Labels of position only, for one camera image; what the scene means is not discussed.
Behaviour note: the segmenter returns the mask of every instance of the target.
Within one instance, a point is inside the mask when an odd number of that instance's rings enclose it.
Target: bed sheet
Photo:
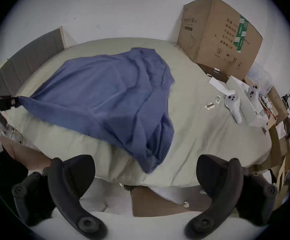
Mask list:
[[[152,48],[166,61],[175,83],[171,86],[168,108],[174,126],[171,148],[163,163],[145,174],[124,150],[105,141],[42,122],[22,106],[4,113],[9,124],[50,158],[62,160],[79,154],[93,156],[96,177],[109,182],[143,186],[195,186],[199,155],[213,154],[225,160],[237,157],[242,166],[264,161],[271,149],[269,133],[261,128],[236,124],[224,104],[224,95],[211,86],[209,77],[183,50],[168,41],[147,38],[112,38],[86,42],[60,52],[38,69],[17,95],[30,96],[65,61],[100,54],[118,54],[133,47]],[[222,99],[215,108],[204,108]]]

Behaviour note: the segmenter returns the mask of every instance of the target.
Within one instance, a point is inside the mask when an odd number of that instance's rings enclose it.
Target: white vr controller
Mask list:
[[[242,116],[239,112],[241,100],[237,94],[227,95],[225,98],[225,105],[229,108],[236,123],[242,123]]]

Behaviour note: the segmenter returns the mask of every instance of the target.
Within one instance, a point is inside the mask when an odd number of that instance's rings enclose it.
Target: sticker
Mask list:
[[[248,21],[241,15],[237,35],[234,40],[234,45],[237,47],[238,53],[240,53],[242,50],[243,42],[247,32],[247,23]]]
[[[217,104],[219,104],[220,100],[221,100],[221,97],[220,97],[219,95],[217,95],[215,102],[216,102]]]

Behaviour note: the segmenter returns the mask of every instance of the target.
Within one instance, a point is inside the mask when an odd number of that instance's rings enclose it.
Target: plastic bag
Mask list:
[[[254,62],[254,64],[251,66],[247,76],[251,79],[252,82],[259,85],[259,93],[264,96],[266,96],[269,90],[273,87],[272,77],[257,62]]]

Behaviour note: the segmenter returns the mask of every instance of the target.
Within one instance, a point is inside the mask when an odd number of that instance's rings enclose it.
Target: label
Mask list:
[[[247,32],[247,23],[248,21],[241,15],[237,35],[234,40],[234,45],[237,47],[238,53],[240,53],[242,50],[242,46]]]

